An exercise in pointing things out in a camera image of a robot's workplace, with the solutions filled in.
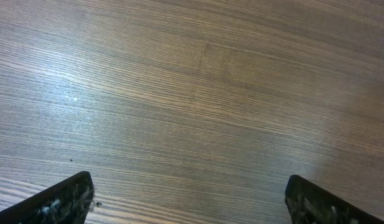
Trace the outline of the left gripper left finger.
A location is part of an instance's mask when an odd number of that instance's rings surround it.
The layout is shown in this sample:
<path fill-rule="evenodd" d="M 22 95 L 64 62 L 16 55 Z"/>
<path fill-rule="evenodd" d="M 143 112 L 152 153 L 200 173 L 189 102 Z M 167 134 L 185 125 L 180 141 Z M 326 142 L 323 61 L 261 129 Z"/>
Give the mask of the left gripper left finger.
<path fill-rule="evenodd" d="M 94 198 L 91 175 L 81 171 L 3 211 L 0 223 L 83 224 Z"/>

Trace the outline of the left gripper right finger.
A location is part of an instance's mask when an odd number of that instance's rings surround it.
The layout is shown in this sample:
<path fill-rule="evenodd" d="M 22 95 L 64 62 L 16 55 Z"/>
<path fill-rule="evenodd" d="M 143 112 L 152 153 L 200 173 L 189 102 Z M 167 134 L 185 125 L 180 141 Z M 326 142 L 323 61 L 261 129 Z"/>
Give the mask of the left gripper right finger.
<path fill-rule="evenodd" d="M 299 175 L 291 175 L 285 203 L 293 224 L 384 224 Z"/>

